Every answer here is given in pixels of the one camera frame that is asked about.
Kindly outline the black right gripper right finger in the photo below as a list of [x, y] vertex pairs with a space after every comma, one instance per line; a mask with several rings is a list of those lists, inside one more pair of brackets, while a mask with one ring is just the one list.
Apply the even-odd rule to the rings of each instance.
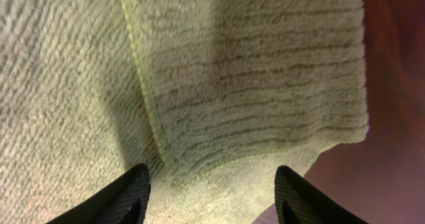
[[276, 170], [274, 183], [279, 224], [367, 224], [288, 166]]

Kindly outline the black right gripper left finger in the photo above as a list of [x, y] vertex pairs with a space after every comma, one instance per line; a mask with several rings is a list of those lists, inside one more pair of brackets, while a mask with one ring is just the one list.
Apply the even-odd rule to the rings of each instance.
[[137, 164], [48, 224], [143, 224], [150, 192], [148, 168]]

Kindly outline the green microfibre cloth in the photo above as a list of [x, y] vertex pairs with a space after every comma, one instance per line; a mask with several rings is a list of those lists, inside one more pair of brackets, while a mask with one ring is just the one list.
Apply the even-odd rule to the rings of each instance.
[[1, 222], [138, 163], [148, 223], [250, 223], [368, 131], [362, 0], [1, 0]]

